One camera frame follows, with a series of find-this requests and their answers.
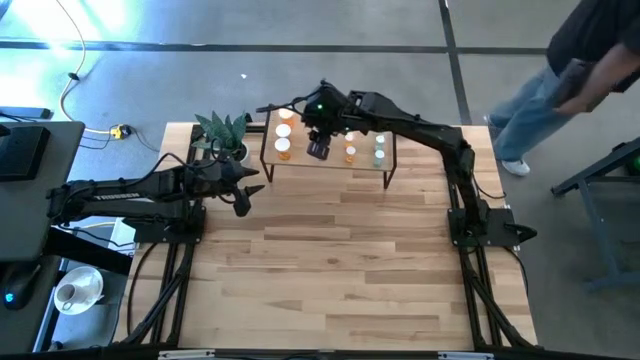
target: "concrete floor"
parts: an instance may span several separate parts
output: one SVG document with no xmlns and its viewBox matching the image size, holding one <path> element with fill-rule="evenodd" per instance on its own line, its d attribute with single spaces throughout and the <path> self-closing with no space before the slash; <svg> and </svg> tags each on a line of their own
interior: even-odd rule
<svg viewBox="0 0 640 360">
<path fill-rule="evenodd" d="M 75 40 L 53 2 L 14 0 L 0 40 Z M 243 45 L 447 45 L 438 0 L 66 0 L 88 40 Z M 448 0 L 458 46 L 544 48 L 577 0 Z M 56 110 L 79 52 L 0 49 L 0 99 Z M 474 124 L 545 64 L 543 56 L 460 55 Z M 128 123 L 160 145 L 165 123 L 194 113 L 237 114 L 309 92 L 322 78 L 342 90 L 374 90 L 430 121 L 460 124 L 445 53 L 90 51 L 83 81 L 66 102 L 90 127 Z M 530 303 L 541 345 L 554 350 L 640 357 L 640 289 L 587 293 L 603 266 L 577 194 L 549 188 L 640 134 L 640 85 L 611 96 L 528 156 L 531 176 L 501 174 L 519 222 L 540 235 L 523 246 Z M 137 141 L 80 149 L 71 177 L 145 173 L 156 154 Z M 635 251 L 631 246 L 627 253 Z M 631 266 L 638 265 L 632 259 Z M 87 340 L 87 345 L 96 343 Z"/>
</svg>

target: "wooden tabletop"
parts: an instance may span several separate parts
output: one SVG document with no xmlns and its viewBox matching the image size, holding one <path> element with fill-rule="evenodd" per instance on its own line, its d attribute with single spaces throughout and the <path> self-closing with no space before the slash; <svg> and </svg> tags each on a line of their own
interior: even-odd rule
<svg viewBox="0 0 640 360">
<path fill-rule="evenodd" d="M 369 132 L 363 135 L 360 132 L 353 132 L 354 139 L 350 143 L 356 148 L 353 163 L 347 163 L 346 157 L 346 141 L 343 135 L 338 135 L 331 139 L 329 156 L 326 160 L 319 160 L 307 154 L 307 146 L 309 146 L 309 131 L 300 121 L 300 116 L 294 114 L 291 118 L 292 129 L 289 140 L 291 141 L 291 149 L 289 160 L 282 160 L 278 157 L 278 151 L 275 149 L 275 141 L 278 139 L 276 135 L 276 127 L 283 123 L 277 111 L 272 111 L 268 115 L 267 129 L 265 131 L 267 139 L 265 141 L 264 162 L 271 165 L 290 165 L 290 166 L 309 166 L 324 167 L 336 169 L 357 169 L 357 170 L 374 170 L 374 171 L 391 171 L 393 168 L 393 135 L 389 132 L 376 133 Z M 376 136 L 383 135 L 385 142 L 382 150 L 385 157 L 379 167 L 375 167 L 374 148 L 376 145 Z"/>
<path fill-rule="evenodd" d="M 186 157 L 191 127 L 167 124 L 161 153 Z M 463 133 L 476 151 L 478 182 L 500 194 L 487 128 L 467 126 Z M 260 169 L 262 135 L 245 140 L 252 167 Z M 267 184 L 251 198 L 245 218 L 235 217 L 230 205 L 206 200 L 206 235 L 196 247 L 180 346 L 471 349 L 440 154 L 400 137 L 397 146 L 398 169 L 386 191 L 371 171 L 282 167 L 273 184 L 264 174 L 245 181 Z M 134 327 L 157 299 L 167 248 L 158 245 L 142 267 Z M 501 248 L 488 248 L 487 259 L 497 303 L 536 343 L 518 263 Z M 114 340 L 126 333 L 127 299 L 128 290 Z M 480 312 L 489 340 L 484 307 Z M 171 316 L 165 320 L 166 334 Z"/>
</svg>

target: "coffee mug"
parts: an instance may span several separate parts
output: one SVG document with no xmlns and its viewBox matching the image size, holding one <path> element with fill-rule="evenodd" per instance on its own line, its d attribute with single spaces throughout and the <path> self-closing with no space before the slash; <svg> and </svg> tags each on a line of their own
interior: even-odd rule
<svg viewBox="0 0 640 360">
<path fill-rule="evenodd" d="M 56 292 L 56 298 L 63 303 L 62 310 L 69 310 L 74 304 L 87 300 L 87 294 L 79 286 L 64 284 Z"/>
</svg>

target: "blue jeans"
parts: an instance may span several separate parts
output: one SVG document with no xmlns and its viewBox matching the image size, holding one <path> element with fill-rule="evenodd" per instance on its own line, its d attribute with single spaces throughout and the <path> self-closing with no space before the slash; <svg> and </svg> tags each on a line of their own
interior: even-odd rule
<svg viewBox="0 0 640 360">
<path fill-rule="evenodd" d="M 522 160 L 525 153 L 571 120 L 573 116 L 560 115 L 547 104 L 558 84 L 558 77 L 547 66 L 491 112 L 489 125 L 500 132 L 493 142 L 498 160 Z"/>
</svg>

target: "potted plant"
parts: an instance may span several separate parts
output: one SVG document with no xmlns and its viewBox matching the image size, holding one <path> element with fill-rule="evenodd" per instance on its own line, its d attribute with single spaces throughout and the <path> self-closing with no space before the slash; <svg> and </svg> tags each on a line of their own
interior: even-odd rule
<svg viewBox="0 0 640 360">
<path fill-rule="evenodd" d="M 249 114 L 243 113 L 233 122 L 229 115 L 222 121 L 215 111 L 211 114 L 211 119 L 196 114 L 196 119 L 207 135 L 205 141 L 196 141 L 191 146 L 200 149 L 210 149 L 211 141 L 218 138 L 213 144 L 213 151 L 218 153 L 221 148 L 229 153 L 235 160 L 243 166 L 249 165 L 249 148 L 242 141 L 247 129 L 247 120 L 251 121 Z"/>
</svg>

